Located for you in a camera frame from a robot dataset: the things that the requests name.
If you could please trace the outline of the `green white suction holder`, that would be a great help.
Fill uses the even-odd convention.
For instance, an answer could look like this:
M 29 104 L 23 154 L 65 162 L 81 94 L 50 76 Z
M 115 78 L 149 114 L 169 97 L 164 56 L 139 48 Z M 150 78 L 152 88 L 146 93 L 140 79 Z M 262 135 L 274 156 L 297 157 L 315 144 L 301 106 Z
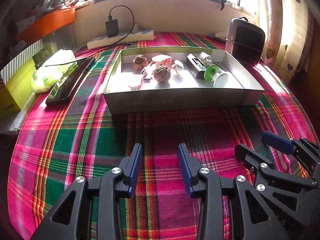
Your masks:
M 217 64 L 211 64 L 204 71 L 204 79 L 212 81 L 215 88 L 223 88 L 227 84 L 229 76 Z

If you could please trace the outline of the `grey black lighter gadget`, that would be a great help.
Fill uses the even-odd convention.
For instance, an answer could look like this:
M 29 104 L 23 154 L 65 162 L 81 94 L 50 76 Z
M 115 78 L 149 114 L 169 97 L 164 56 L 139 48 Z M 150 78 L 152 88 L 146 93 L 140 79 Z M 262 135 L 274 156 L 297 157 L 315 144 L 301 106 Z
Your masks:
M 206 67 L 198 57 L 195 57 L 193 54 L 188 54 L 185 63 L 193 77 L 204 80 L 204 72 L 206 71 Z

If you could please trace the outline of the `white round cap jar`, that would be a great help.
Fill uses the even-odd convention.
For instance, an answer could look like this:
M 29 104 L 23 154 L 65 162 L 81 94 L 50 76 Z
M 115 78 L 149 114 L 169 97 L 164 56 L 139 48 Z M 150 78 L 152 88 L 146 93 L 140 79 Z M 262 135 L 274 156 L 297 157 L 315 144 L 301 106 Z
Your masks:
M 209 64 L 210 62 L 212 62 L 212 57 L 204 51 L 200 53 L 199 59 L 203 64 Z

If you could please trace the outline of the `white round earbud gadget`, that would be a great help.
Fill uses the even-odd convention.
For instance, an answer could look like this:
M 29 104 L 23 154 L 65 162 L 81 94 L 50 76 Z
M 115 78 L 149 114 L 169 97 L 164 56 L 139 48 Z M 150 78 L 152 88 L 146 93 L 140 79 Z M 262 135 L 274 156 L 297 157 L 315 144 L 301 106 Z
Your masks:
M 174 71 L 173 79 L 176 82 L 181 82 L 183 77 L 181 76 L 182 71 L 184 70 L 184 65 L 181 61 L 175 60 L 174 64 L 172 65 L 172 70 Z

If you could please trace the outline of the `pink clip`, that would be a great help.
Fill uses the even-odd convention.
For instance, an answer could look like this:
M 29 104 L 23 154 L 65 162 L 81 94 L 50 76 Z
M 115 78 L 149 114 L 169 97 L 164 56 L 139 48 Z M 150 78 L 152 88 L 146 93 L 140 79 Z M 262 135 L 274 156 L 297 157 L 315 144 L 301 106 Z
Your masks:
M 127 86 L 131 90 L 139 90 L 143 83 L 143 76 L 142 75 L 131 75 L 127 81 Z
M 172 62 L 172 57 L 164 54 L 156 55 L 152 57 L 152 61 L 155 62 L 156 66 L 169 66 Z

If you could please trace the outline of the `brown carved walnut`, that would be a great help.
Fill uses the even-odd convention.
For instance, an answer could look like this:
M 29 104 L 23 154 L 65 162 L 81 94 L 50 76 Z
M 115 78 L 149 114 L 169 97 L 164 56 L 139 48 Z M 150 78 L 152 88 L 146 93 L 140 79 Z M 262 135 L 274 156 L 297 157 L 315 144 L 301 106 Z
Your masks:
M 133 67 L 136 70 L 142 70 L 144 67 L 146 67 L 148 65 L 148 61 L 147 58 L 144 55 L 137 55 L 134 59 L 133 59 Z

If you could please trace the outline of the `small grey black heater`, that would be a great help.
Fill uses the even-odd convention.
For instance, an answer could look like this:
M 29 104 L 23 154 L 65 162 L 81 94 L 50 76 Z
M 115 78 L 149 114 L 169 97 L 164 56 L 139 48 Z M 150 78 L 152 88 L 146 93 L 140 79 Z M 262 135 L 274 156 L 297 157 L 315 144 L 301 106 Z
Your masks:
M 247 18 L 233 18 L 228 26 L 225 51 L 245 66 L 256 66 L 265 44 L 263 29 Z

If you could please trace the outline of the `white shallow cardboard box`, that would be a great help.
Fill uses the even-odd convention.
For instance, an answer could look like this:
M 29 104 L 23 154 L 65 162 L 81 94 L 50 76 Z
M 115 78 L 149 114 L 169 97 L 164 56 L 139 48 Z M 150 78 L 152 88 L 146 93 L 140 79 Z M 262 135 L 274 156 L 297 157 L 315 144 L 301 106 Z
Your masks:
M 229 79 L 225 87 L 215 88 L 212 81 L 193 77 L 185 60 L 188 54 L 199 58 L 201 52 L 212 57 L 207 68 L 217 64 Z M 144 55 L 148 65 L 142 70 L 133 67 L 133 59 Z M 172 62 L 167 66 L 171 78 L 167 83 L 158 83 L 153 71 L 158 68 L 152 57 L 168 55 Z M 183 80 L 176 82 L 172 65 L 179 60 L 184 65 Z M 143 83 L 139 90 L 131 90 L 127 81 L 131 75 L 142 75 Z M 112 64 L 111 74 L 106 78 L 104 98 L 112 114 L 147 112 L 166 109 L 186 109 L 216 106 L 242 106 L 257 103 L 264 92 L 263 87 L 231 54 L 224 50 L 194 47 L 145 47 L 124 49 Z

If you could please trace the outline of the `black smartphone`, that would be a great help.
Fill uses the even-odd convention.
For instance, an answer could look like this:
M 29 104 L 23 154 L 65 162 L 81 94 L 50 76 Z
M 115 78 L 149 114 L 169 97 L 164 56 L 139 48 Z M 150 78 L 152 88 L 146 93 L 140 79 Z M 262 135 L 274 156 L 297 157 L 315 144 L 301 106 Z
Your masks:
M 52 88 L 47 97 L 46 105 L 63 104 L 71 100 L 82 79 L 94 63 L 94 57 L 88 57 L 73 63 Z

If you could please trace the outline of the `yellow green box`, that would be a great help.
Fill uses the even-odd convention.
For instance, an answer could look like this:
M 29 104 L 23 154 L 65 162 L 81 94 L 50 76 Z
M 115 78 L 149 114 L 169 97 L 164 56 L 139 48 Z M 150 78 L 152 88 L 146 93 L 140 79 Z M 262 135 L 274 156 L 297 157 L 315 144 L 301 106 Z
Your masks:
M 23 108 L 33 91 L 30 84 L 35 70 L 35 62 L 31 57 L 6 85 L 1 83 L 1 118 L 19 112 Z

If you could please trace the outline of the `green white tissue pack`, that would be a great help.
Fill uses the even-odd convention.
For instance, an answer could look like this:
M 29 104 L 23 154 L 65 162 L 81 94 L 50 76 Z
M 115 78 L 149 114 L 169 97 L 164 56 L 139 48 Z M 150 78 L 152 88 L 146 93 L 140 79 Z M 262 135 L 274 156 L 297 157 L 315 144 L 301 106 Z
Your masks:
M 70 67 L 77 65 L 71 50 L 60 49 L 47 59 L 31 76 L 31 89 L 35 94 L 49 91 Z

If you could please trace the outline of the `striped white box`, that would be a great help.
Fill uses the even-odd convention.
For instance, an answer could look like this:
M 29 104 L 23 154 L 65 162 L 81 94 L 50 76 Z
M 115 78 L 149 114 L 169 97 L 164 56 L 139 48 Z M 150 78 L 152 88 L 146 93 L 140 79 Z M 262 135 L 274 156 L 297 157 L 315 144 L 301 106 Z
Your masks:
M 44 48 L 42 39 L 25 48 L 1 69 L 1 85 L 6 85 L 11 77 L 34 55 Z

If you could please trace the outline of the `white power strip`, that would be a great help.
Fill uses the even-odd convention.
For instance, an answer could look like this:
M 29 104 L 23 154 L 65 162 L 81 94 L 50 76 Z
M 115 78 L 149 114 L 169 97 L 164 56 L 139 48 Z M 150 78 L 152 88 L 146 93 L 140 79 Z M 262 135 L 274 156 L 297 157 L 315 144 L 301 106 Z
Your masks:
M 88 49 L 100 48 L 110 46 L 117 43 L 136 42 L 136 41 L 149 41 L 154 39 L 153 30 L 143 30 L 135 33 L 119 33 L 117 36 L 108 37 L 101 36 L 91 39 L 87 43 Z

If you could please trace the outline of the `black charger adapter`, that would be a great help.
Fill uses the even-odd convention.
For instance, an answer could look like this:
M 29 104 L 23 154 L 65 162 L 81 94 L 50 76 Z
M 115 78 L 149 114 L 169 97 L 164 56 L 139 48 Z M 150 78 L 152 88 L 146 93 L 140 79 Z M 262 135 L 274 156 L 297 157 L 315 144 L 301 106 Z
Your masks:
M 108 16 L 108 21 L 105 22 L 106 33 L 108 37 L 114 37 L 119 34 L 119 24 L 116 18 L 111 15 Z

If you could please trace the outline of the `orange plastic tray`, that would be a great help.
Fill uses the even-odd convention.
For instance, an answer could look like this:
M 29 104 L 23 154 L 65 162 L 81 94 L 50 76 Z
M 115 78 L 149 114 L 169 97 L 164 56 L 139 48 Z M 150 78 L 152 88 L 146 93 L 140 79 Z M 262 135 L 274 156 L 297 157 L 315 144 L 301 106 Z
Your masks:
M 69 7 L 52 11 L 27 27 L 23 32 L 16 35 L 16 41 L 24 41 L 31 45 L 47 36 L 49 33 L 75 21 L 75 8 Z

